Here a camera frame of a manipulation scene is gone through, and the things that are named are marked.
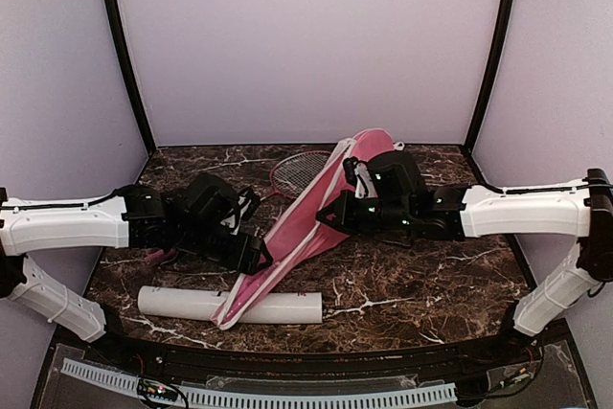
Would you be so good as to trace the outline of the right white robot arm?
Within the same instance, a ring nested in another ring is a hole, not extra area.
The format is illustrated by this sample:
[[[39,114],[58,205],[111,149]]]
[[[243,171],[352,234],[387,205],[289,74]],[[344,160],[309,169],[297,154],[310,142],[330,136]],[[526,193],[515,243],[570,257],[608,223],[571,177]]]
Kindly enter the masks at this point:
[[[537,287],[508,310],[488,355],[508,365],[526,341],[583,295],[612,280],[612,184],[601,169],[568,182],[526,187],[426,185],[406,151],[342,164],[349,184],[317,218],[344,234],[405,231],[431,240],[513,235]]]

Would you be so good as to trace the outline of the pink racket cover bag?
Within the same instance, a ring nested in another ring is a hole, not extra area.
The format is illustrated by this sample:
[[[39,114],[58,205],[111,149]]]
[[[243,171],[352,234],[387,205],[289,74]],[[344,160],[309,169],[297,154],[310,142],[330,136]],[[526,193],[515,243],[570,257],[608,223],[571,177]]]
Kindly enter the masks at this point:
[[[380,153],[393,151],[391,135],[381,128],[365,129],[338,142],[322,170],[294,200],[264,237],[272,265],[256,275],[238,277],[224,303],[211,316],[221,330],[231,328],[298,264],[336,247],[346,234],[316,219],[318,211],[343,191],[354,191],[345,179],[343,161],[355,157],[367,162]]]

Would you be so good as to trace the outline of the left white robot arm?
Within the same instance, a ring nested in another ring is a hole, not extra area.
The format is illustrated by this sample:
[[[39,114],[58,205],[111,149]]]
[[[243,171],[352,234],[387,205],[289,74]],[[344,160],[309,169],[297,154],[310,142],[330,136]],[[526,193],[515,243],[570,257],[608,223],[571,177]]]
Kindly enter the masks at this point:
[[[244,275],[268,268],[263,239],[241,231],[260,205],[251,189],[236,191],[201,173],[182,188],[159,192],[127,185],[74,200],[1,195],[1,295],[43,315],[97,349],[115,367],[135,358],[134,344],[112,328],[113,314],[44,272],[30,253],[78,247],[155,249],[202,256]]]

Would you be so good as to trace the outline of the red racket underneath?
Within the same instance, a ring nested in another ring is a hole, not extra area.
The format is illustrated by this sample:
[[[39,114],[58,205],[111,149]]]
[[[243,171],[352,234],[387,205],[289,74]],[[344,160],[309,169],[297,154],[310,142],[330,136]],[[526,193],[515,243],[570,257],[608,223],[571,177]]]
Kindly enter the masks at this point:
[[[297,198],[323,169],[328,159],[329,153],[322,150],[302,152],[283,159],[270,172],[273,191],[266,198],[276,194]],[[233,234],[221,221],[238,201],[238,192],[221,178],[201,173],[178,194],[179,203],[185,211],[221,226],[216,234],[206,237],[203,250],[212,254],[212,261],[237,271],[242,264],[249,264],[247,243],[250,235],[240,230]]]

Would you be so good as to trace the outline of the white shuttlecock tube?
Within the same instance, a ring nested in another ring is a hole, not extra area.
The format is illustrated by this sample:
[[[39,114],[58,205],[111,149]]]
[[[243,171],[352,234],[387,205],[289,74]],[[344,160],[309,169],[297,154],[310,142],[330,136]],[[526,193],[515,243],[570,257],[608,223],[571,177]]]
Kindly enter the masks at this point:
[[[144,315],[210,321],[228,295],[223,291],[145,285],[138,293],[137,305]],[[270,293],[238,321],[263,325],[321,324],[322,296],[320,293]]]

